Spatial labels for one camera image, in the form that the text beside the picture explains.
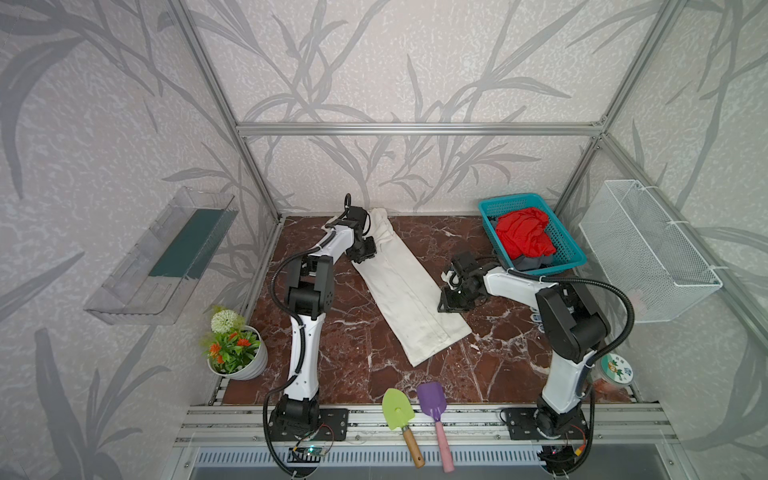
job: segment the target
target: pink handle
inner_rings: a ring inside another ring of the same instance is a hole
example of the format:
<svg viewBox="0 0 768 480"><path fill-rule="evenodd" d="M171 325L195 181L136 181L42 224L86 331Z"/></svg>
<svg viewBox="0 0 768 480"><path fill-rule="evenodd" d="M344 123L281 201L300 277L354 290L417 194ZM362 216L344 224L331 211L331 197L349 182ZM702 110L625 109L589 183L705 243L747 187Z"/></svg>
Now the pink handle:
<svg viewBox="0 0 768 480"><path fill-rule="evenodd" d="M442 429L442 423L435 422L435 430L437 430L437 444L440 445L442 470L445 473L453 472L453 457L451 456L451 449L448 447L448 439L445 437L445 430Z"/></svg>

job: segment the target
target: plastic container lid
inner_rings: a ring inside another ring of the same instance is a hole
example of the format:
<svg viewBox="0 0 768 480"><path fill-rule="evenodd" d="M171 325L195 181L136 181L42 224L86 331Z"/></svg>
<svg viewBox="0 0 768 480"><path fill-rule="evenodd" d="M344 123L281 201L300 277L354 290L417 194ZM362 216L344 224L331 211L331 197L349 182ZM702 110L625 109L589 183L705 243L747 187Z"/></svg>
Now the plastic container lid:
<svg viewBox="0 0 768 480"><path fill-rule="evenodd" d="M623 356L607 353L600 360L600 373L608 382L617 386L627 386L634 378L634 371Z"/></svg>

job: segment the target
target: white robotic arm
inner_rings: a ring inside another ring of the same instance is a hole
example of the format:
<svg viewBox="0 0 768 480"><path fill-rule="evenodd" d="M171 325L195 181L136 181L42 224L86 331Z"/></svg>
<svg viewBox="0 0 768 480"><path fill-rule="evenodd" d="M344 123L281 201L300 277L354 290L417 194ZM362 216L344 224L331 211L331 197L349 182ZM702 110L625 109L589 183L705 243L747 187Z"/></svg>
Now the white robotic arm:
<svg viewBox="0 0 768 480"><path fill-rule="evenodd" d="M354 243L354 229L344 225L335 225L333 230L328 232L328 234L317 243L316 247L319 247L320 250L307 255L307 260L308 262L317 265L322 257L330 257L333 259L332 264L334 264ZM308 273L310 276L316 277L316 272L309 271ZM317 356L319 354L320 329L323 327L326 314L323 312L319 314L316 319L312 319L311 315L303 315L300 313L299 318L304 325L304 364L296 379L286 387L284 392L289 399L295 399L301 402L304 399L313 399L319 390L319 384L317 382ZM299 364L302 347L300 325L292 316L290 317L290 321L293 331L293 343L291 344L290 350L290 371L293 372Z"/></svg>
<svg viewBox="0 0 768 480"><path fill-rule="evenodd" d="M304 438L319 428L317 357L320 330L333 302L333 265L344 253L357 263L376 254L373 238L363 232L368 212L350 203L347 194L344 213L326 225L331 230L313 248L284 260L270 283L274 302L290 315L293 333L289 379L277 389L283 395L270 417L271 435ZM285 303L275 294L282 267L286 268Z"/></svg>
<svg viewBox="0 0 768 480"><path fill-rule="evenodd" d="M545 438L556 439L578 415L589 360L611 331L586 286L523 278L495 262L480 265L470 253L453 257L443 278L448 286L443 287L438 311L466 312L475 306L475 299L493 295L541 314L554 351L537 402L537 427Z"/></svg>

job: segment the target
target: leaf pattern wallpaper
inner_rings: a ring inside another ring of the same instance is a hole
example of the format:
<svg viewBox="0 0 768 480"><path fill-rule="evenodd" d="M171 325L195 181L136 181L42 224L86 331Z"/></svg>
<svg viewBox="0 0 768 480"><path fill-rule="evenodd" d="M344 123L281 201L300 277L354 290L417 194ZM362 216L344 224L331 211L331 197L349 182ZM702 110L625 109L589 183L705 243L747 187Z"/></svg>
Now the leaf pattern wallpaper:
<svg viewBox="0 0 768 480"><path fill-rule="evenodd" d="M767 7L688 2L610 132L763 306ZM622 178L596 157L566 208L571 231L596 175ZM717 294L672 322L639 326L627 347L644 399L662 402L700 478L765 476L768 357Z"/></svg>
<svg viewBox="0 0 768 480"><path fill-rule="evenodd" d="M0 45L0 478L156 478L275 222L164 2L0 0ZM83 311L183 185L240 213L177 323Z"/></svg>
<svg viewBox="0 0 768 480"><path fill-rule="evenodd" d="M188 2L239 122L595 121L661 2ZM552 197L581 137L252 137L279 208Z"/></svg>

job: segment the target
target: white cloth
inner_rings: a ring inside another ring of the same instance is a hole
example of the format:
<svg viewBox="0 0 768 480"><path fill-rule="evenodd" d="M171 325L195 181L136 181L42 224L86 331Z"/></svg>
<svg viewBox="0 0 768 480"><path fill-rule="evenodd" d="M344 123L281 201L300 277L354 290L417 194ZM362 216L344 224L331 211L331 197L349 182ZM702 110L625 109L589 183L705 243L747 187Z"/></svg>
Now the white cloth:
<svg viewBox="0 0 768 480"><path fill-rule="evenodd" d="M438 313L439 287L392 229L386 210L371 210L370 222L376 255L353 265L411 365L417 366L472 329L458 313Z"/></svg>

